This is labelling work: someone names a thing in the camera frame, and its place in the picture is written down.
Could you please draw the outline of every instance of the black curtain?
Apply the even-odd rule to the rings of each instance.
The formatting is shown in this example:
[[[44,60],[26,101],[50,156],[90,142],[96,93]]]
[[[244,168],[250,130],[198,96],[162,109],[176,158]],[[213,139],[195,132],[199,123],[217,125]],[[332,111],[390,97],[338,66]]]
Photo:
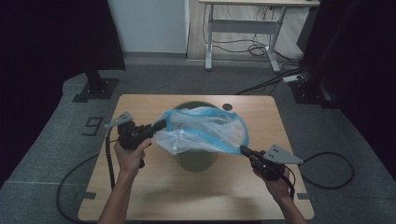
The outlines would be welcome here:
[[[304,58],[308,91],[331,83],[336,104],[396,179],[395,11],[391,2],[322,0]]]
[[[3,184],[56,109],[67,79],[125,64],[107,0],[7,1],[0,14]]]

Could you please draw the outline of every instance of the clear plastic bag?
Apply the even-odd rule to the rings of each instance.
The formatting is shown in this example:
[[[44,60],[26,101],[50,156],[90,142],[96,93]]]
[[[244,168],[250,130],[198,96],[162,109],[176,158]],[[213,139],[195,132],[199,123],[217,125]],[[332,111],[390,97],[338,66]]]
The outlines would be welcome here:
[[[208,106],[168,110],[157,120],[167,126],[154,134],[154,141],[171,154],[205,150],[240,155],[240,146],[248,146],[248,128],[243,119]]]

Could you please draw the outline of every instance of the human hand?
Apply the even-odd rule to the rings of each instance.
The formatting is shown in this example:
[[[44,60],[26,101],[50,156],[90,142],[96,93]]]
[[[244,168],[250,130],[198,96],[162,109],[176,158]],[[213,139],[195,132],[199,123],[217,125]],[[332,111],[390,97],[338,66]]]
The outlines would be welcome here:
[[[289,186],[283,179],[279,178],[278,180],[268,181],[255,169],[253,169],[253,173],[264,181],[265,186],[267,187],[268,191],[271,193],[275,201],[279,202],[283,199],[291,199],[289,195]],[[283,175],[286,178],[289,178],[289,174],[290,171],[286,169]]]
[[[139,173],[140,160],[145,158],[146,153],[144,149],[149,147],[151,139],[148,138],[143,141],[135,150],[125,150],[119,142],[116,143],[114,149],[116,151],[117,159],[120,165],[120,172],[135,178]]]

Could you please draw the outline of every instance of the white wall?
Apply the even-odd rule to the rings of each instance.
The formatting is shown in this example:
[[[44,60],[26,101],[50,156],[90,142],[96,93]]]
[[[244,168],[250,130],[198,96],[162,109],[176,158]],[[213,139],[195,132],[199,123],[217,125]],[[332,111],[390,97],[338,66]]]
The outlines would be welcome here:
[[[108,0],[126,52],[186,53],[189,0]]]

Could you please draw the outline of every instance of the green bucket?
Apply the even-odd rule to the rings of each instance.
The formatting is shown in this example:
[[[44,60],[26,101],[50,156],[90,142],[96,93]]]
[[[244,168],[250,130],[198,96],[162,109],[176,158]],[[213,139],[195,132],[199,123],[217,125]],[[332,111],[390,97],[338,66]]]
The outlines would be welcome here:
[[[174,109],[194,109],[200,106],[210,106],[218,108],[203,101],[188,101],[177,105]],[[208,152],[202,149],[192,149],[176,154],[178,164],[185,170],[191,172],[202,172],[209,168],[215,161],[217,152]]]

